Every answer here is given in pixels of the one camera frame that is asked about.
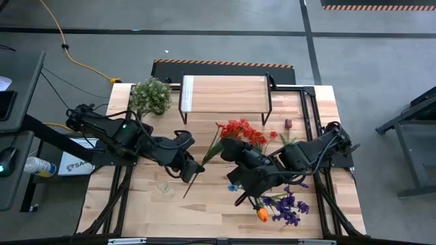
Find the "computer mouse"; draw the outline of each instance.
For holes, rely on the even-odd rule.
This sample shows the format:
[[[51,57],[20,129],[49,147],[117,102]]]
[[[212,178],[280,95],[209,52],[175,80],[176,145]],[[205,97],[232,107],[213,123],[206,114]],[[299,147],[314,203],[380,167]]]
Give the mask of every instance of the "computer mouse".
[[[8,177],[15,170],[16,149],[6,148],[0,152],[0,177]]]

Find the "yellow and black caution stripe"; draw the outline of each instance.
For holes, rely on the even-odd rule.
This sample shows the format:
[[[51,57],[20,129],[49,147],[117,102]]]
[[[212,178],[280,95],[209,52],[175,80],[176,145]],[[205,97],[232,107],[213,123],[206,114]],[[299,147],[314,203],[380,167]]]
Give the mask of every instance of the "yellow and black caution stripe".
[[[240,65],[252,67],[280,67],[293,69],[293,65],[266,64],[266,63],[247,63],[247,62],[230,62],[230,61],[192,61],[179,59],[155,59],[154,63],[180,63],[180,64],[205,64],[205,65]]]
[[[434,5],[325,5],[325,10],[434,11]]]

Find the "black desk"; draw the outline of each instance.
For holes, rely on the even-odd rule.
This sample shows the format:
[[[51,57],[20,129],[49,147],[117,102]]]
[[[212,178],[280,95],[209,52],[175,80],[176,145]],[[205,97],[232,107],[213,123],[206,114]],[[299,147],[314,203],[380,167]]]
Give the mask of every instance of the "black desk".
[[[18,185],[20,184],[22,171],[25,167],[27,155],[33,140],[33,133],[23,131],[20,133],[11,133],[9,135],[0,135],[0,149],[8,148],[16,140],[12,147],[17,148],[15,158],[15,171],[11,176],[0,178],[0,211],[8,210],[14,203],[14,198]]]
[[[92,152],[27,114],[44,57],[44,51],[11,52],[8,50],[3,52],[0,50],[0,76],[12,80],[7,88],[8,91],[16,91],[10,117],[7,121],[0,122],[0,150],[10,147],[15,135],[18,134],[15,143],[15,148],[18,149],[15,160],[16,169],[11,176],[0,178],[0,211],[11,208],[33,136],[79,159],[88,162],[92,159]]]
[[[40,76],[42,52],[0,52],[0,76],[12,80],[7,91],[16,91],[14,107],[7,121],[0,122],[1,132],[16,132],[21,128],[30,100]]]

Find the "purple lavender flower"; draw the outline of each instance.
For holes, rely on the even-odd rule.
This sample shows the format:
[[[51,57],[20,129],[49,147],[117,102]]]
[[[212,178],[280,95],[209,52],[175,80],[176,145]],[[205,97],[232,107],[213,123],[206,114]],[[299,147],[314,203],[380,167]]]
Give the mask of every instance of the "purple lavender flower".
[[[302,214],[308,214],[309,213],[309,205],[307,205],[305,202],[303,201],[298,201],[297,202],[297,208],[298,211],[301,212]]]
[[[276,221],[276,220],[279,221],[281,218],[283,218],[283,215],[282,215],[282,214],[279,214],[279,215],[273,215],[273,216],[271,217],[272,221]]]
[[[227,188],[229,189],[229,191],[238,191],[239,186],[234,185],[234,184],[229,184],[229,186],[227,186]]]
[[[305,188],[308,187],[306,184],[303,183],[301,184],[301,186]],[[298,226],[298,223],[301,220],[297,217],[297,213],[293,211],[292,208],[298,208],[298,211],[302,214],[308,214],[309,206],[303,201],[298,201],[297,204],[295,204],[295,196],[294,193],[291,192],[289,185],[287,185],[284,190],[287,195],[285,197],[282,197],[280,200],[278,200],[278,197],[262,196],[262,201],[265,205],[274,206],[277,211],[279,211],[279,214],[274,214],[271,217],[272,221],[279,221],[281,219],[284,219],[286,221],[286,225]]]
[[[262,201],[266,206],[275,206],[275,201],[271,197],[262,197]]]
[[[283,204],[287,208],[295,207],[295,197],[292,194],[289,194],[287,197],[283,198]]]
[[[287,185],[285,188],[284,188],[284,191],[286,191],[288,194],[290,194],[290,195],[292,195],[292,194],[294,194],[293,192],[291,192],[290,190],[289,190],[289,185]]]
[[[301,183],[300,186],[301,186],[302,188],[309,188],[309,186],[308,186],[307,184],[305,184],[305,183]]]

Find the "orange flower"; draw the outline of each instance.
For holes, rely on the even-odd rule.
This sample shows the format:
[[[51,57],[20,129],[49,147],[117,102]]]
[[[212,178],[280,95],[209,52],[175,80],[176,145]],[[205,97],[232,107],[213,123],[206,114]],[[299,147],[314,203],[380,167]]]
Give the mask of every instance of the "orange flower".
[[[270,133],[270,137],[275,139],[277,136],[279,136],[279,134],[276,131],[271,131]]]
[[[265,223],[268,220],[268,211],[266,211],[265,208],[260,208],[258,210],[258,217],[263,223]]]

